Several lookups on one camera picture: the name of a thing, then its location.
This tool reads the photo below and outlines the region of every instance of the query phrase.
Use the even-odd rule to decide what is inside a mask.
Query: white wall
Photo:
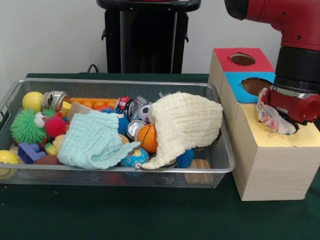
[[[189,13],[183,72],[208,73],[212,49],[258,47],[275,65],[281,35],[269,25],[231,18],[223,0]],[[107,71],[104,10],[95,0],[0,0],[0,99],[27,73]]]

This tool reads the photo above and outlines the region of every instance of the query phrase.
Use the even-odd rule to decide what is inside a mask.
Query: metal basket
[[[180,91],[219,102],[216,89],[206,83],[28,78],[17,81],[0,103],[0,150],[12,146],[11,125],[21,110],[24,95],[32,91],[65,91],[70,97],[79,98],[134,98],[141,95],[150,102],[155,102],[159,93]],[[65,165],[0,163],[0,172],[2,169],[17,171],[11,178],[0,180],[0,184],[215,188],[235,167],[224,122],[220,133],[212,145],[195,153],[195,158],[208,161],[211,169],[111,167],[86,170]]]

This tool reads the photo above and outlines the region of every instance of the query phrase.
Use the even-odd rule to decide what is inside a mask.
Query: white cloth
[[[263,88],[260,91],[258,102],[256,104],[259,120],[264,123],[272,133],[283,135],[294,134],[297,131],[295,126],[284,120],[276,109],[261,101],[261,98],[266,94],[267,90],[267,88]]]
[[[198,95],[178,92],[159,99],[149,110],[157,133],[156,156],[136,168],[158,169],[188,149],[211,145],[222,118],[221,104]]]

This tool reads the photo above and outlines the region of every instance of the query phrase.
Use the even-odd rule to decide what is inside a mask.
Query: green spiky ball
[[[45,129],[35,124],[35,112],[32,109],[24,109],[15,117],[11,134],[19,144],[40,144],[47,137]]]
[[[43,110],[42,113],[43,113],[47,118],[53,117],[53,116],[57,115],[57,112],[56,112],[55,110],[51,109],[51,108]]]

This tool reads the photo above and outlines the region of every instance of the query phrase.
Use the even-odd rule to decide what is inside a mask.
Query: green table cloth
[[[205,74],[28,74],[30,78],[207,82]],[[242,202],[216,189],[0,185],[1,240],[318,240],[320,175],[305,200]]]

